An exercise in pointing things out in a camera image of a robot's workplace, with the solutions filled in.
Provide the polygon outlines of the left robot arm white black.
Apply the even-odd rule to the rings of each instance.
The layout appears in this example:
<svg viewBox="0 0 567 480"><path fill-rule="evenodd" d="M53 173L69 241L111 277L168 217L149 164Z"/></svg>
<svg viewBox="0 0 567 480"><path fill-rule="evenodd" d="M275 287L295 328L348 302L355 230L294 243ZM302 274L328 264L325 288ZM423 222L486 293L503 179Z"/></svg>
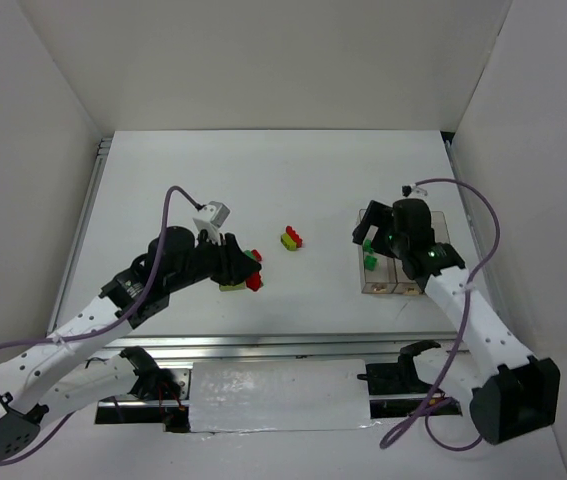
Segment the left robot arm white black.
<svg viewBox="0 0 567 480"><path fill-rule="evenodd" d="M203 280L234 286L260 270L231 233L211 240L206 231L167 227L65 325L45 338L0 344L23 350L0 364L0 466L28 457L42 429L90 403L160 391L167 372L143 348L104 360L96 353L166 309L173 293Z"/></svg>

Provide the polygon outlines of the red curved lego with lime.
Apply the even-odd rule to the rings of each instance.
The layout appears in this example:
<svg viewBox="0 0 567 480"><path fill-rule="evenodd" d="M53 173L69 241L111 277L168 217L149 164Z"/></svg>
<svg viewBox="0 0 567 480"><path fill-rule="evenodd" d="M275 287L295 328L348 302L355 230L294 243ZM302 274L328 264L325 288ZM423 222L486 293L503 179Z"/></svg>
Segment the red curved lego with lime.
<svg viewBox="0 0 567 480"><path fill-rule="evenodd" d="M285 231L281 234L280 241L284 248L288 251L296 251L303 246L303 239L290 225L288 225L285 228Z"/></svg>

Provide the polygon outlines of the lime green lego brick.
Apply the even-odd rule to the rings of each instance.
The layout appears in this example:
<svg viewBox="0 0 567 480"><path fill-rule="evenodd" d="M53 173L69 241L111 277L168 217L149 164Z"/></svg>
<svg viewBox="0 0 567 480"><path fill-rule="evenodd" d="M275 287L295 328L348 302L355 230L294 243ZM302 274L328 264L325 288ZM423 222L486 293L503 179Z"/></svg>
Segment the lime green lego brick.
<svg viewBox="0 0 567 480"><path fill-rule="evenodd" d="M241 282L234 285L219 285L219 290L221 292L238 291L246 288L245 282Z"/></svg>

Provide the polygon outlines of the green lego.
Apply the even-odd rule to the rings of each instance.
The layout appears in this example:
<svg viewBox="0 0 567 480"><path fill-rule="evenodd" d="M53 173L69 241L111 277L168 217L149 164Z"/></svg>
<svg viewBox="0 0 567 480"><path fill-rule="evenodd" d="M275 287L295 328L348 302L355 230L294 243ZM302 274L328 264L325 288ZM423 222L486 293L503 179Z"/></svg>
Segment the green lego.
<svg viewBox="0 0 567 480"><path fill-rule="evenodd" d="M256 249L244 250L243 253L258 263L262 262L262 256Z"/></svg>
<svg viewBox="0 0 567 480"><path fill-rule="evenodd" d="M366 255L363 260L364 269L374 271L377 267L378 259L373 255Z"/></svg>

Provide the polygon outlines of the small green lego cube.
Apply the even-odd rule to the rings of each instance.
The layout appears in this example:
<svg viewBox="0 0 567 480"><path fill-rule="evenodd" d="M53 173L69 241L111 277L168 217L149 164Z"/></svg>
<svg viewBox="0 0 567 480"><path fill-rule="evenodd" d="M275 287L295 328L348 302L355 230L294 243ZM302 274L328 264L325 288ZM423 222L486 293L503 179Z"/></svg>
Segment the small green lego cube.
<svg viewBox="0 0 567 480"><path fill-rule="evenodd" d="M375 251L374 251L374 249L373 249L373 247L372 247L372 241L371 241L370 239L366 239L366 240L363 242L362 250L363 250L365 253L371 254L371 255L373 255L373 254L375 253Z"/></svg>

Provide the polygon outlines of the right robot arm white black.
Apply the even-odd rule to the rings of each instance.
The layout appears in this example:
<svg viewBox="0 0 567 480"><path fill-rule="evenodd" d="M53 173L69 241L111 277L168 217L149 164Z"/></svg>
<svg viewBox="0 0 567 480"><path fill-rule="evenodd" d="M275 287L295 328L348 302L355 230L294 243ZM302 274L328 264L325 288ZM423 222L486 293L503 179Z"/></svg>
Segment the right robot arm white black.
<svg viewBox="0 0 567 480"><path fill-rule="evenodd" d="M539 359L502 322L473 285L465 261L437 241L425 201L388 206L371 201L352 238L399 261L408 279L446 315L457 332L444 349L424 340L401 349L396 380L457 402L480 438L498 445L554 424L560 370Z"/></svg>

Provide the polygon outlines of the red long lego brick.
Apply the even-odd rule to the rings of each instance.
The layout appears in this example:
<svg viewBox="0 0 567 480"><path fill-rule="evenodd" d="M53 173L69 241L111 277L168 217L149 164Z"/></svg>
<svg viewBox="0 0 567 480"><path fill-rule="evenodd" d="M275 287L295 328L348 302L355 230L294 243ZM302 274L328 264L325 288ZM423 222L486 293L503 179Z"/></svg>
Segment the red long lego brick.
<svg viewBox="0 0 567 480"><path fill-rule="evenodd" d="M253 292L257 292L259 289L261 289L264 286L261 273L257 271L254 274L250 275L245 280L245 285L249 290Z"/></svg>

